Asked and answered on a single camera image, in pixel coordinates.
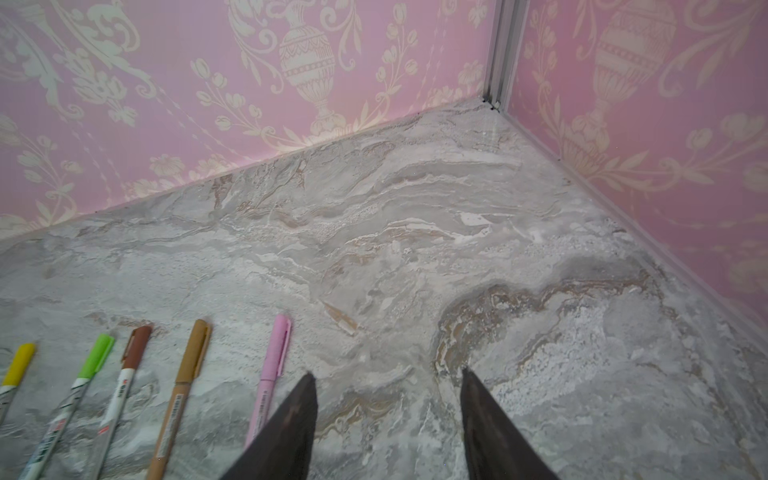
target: pen barrel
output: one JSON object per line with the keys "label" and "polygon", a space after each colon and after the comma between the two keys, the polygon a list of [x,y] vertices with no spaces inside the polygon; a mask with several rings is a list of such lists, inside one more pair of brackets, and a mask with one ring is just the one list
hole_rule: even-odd
{"label": "pen barrel", "polygon": [[15,394],[16,385],[0,386],[0,425],[5,420],[5,414],[8,413],[8,409],[11,407],[11,400],[13,400],[13,395]]}
{"label": "pen barrel", "polygon": [[245,446],[246,448],[259,431],[266,424],[266,419],[270,414],[270,403],[272,402],[272,393],[275,390],[274,380],[264,380],[259,382],[259,388],[256,391],[256,406],[253,409],[253,415],[250,417],[250,424],[248,425],[248,435],[246,435]]}
{"label": "pen barrel", "polygon": [[78,378],[74,381],[67,398],[58,404],[56,416],[48,423],[43,439],[38,443],[35,453],[32,454],[18,480],[36,480],[43,472],[45,463],[51,458],[56,442],[61,438],[64,429],[67,428],[72,414],[78,407],[80,399],[83,398],[85,387],[90,381],[91,379],[86,378]]}
{"label": "pen barrel", "polygon": [[191,384],[189,383],[178,383],[170,394],[168,410],[165,412],[160,436],[157,438],[157,444],[154,447],[154,455],[147,472],[147,480],[161,480],[163,478],[165,465],[168,463],[168,456],[174,446],[174,438],[179,429],[181,414],[184,412],[184,406],[187,404],[190,387]]}
{"label": "pen barrel", "polygon": [[118,387],[112,394],[112,399],[109,401],[104,418],[98,426],[96,438],[94,438],[91,447],[91,457],[86,463],[85,474],[83,475],[84,480],[98,479],[98,474],[101,471],[104,460],[107,458],[109,444],[112,441],[114,430],[118,426],[120,414],[123,411],[125,400],[128,397],[128,390],[131,388],[131,382],[133,382],[135,373],[135,369],[122,369],[120,371]]}

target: brown pen cap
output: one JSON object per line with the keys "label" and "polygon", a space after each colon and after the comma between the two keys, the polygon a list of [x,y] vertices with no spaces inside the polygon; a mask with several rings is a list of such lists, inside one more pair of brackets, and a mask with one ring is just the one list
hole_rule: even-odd
{"label": "brown pen cap", "polygon": [[179,373],[176,375],[176,383],[192,383],[200,374],[203,365],[203,357],[208,350],[210,339],[210,325],[205,320],[197,320],[192,327],[187,349],[181,358]]}
{"label": "brown pen cap", "polygon": [[152,327],[149,325],[140,326],[131,332],[131,338],[128,339],[128,344],[125,346],[123,352],[123,368],[124,369],[137,369],[139,368],[139,362],[144,355],[144,348],[147,347],[149,341],[149,335],[152,334]]}

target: pink wallpaper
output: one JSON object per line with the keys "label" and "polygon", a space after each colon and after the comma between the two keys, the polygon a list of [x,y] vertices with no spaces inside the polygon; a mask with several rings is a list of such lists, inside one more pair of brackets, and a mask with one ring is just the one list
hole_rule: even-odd
{"label": "pink wallpaper", "polygon": [[478,94],[493,0],[8,0],[0,238]]}
{"label": "pink wallpaper", "polygon": [[508,112],[768,329],[768,0],[531,0]]}

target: brown marker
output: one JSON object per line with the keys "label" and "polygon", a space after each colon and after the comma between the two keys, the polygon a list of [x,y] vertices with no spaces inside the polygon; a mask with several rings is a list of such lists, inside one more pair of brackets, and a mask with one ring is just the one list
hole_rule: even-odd
{"label": "brown marker", "polygon": [[144,347],[147,346],[150,334],[152,334],[152,327],[149,325],[140,326],[131,332],[131,338],[128,339],[125,352],[123,352],[123,369],[118,377],[118,387],[115,389],[112,400],[107,407],[107,412],[104,414],[104,418],[98,427],[91,450],[91,457],[88,459],[88,463],[85,464],[84,480],[98,479],[101,466],[104,464],[104,459],[107,458],[107,451],[109,450],[114,430],[118,426],[120,414],[123,411],[123,405],[125,405],[125,399],[128,397],[131,381],[134,379],[136,369],[139,368],[139,362],[141,362],[141,356],[144,355]]}
{"label": "brown marker", "polygon": [[154,447],[154,456],[149,464],[147,480],[161,480],[165,473],[165,465],[168,463],[170,450],[174,446],[174,437],[179,429],[181,414],[184,405],[187,404],[187,396],[192,386],[192,381],[200,375],[200,367],[203,365],[203,357],[208,349],[210,340],[210,325],[203,320],[194,323],[187,349],[181,359],[179,373],[176,375],[176,386],[170,394],[168,410],[165,412],[165,420],[160,429],[160,437]]}

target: pen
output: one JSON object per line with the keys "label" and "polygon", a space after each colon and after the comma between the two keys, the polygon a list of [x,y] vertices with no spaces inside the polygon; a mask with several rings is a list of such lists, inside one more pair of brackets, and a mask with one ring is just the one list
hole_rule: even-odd
{"label": "pen", "polygon": [[83,368],[80,369],[78,377],[74,380],[72,388],[69,391],[67,398],[61,401],[56,407],[56,416],[48,424],[48,429],[45,431],[43,439],[38,443],[38,447],[35,449],[35,453],[27,462],[27,466],[24,467],[22,475],[19,480],[36,480],[37,477],[43,471],[45,463],[51,458],[51,452],[56,446],[64,429],[67,428],[69,419],[72,418],[74,410],[78,407],[78,403],[85,392],[85,387],[94,377],[96,372],[101,370],[101,366],[104,365],[104,361],[107,359],[112,345],[114,344],[114,338],[103,333],[98,336],[94,347],[91,349],[91,353],[85,360]]}
{"label": "pen", "polygon": [[152,327],[149,325],[140,326],[131,332],[131,338],[128,339],[128,344],[123,352],[123,368],[118,377],[118,387],[115,389],[104,418],[98,426],[98,433],[91,447],[91,457],[85,466],[85,475],[83,475],[85,480],[97,480],[104,459],[107,458],[109,444],[112,441],[114,430],[118,426],[125,399],[128,397],[128,390],[131,388],[134,374],[139,362],[141,362],[141,356],[144,355],[144,348],[147,346],[150,334],[152,334]]}
{"label": "pen", "polygon": [[200,367],[203,365],[203,357],[205,357],[205,351],[208,349],[209,340],[210,325],[203,320],[196,321],[187,342],[187,349],[184,350],[184,357],[181,359],[179,373],[176,375],[176,386],[170,393],[168,410],[165,412],[160,436],[154,447],[147,480],[163,478],[165,465],[168,463],[168,454],[174,446],[174,437],[179,429],[181,414],[184,412],[184,405],[187,403],[192,381],[200,375]]}
{"label": "pen", "polygon": [[16,350],[16,354],[13,356],[11,366],[8,367],[8,372],[5,374],[5,378],[0,385],[0,425],[5,419],[5,414],[8,413],[13,395],[16,393],[18,384],[22,381],[24,372],[29,365],[29,361],[32,360],[32,356],[35,354],[35,344],[25,343]]}
{"label": "pen", "polygon": [[253,415],[250,417],[248,434],[245,438],[246,449],[264,426],[270,413],[270,401],[272,400],[272,392],[275,390],[275,381],[277,377],[283,374],[283,364],[288,352],[291,328],[292,325],[287,316],[281,313],[275,317],[270,344],[266,348],[264,366],[261,367],[261,379],[256,391],[256,405],[253,406]]}

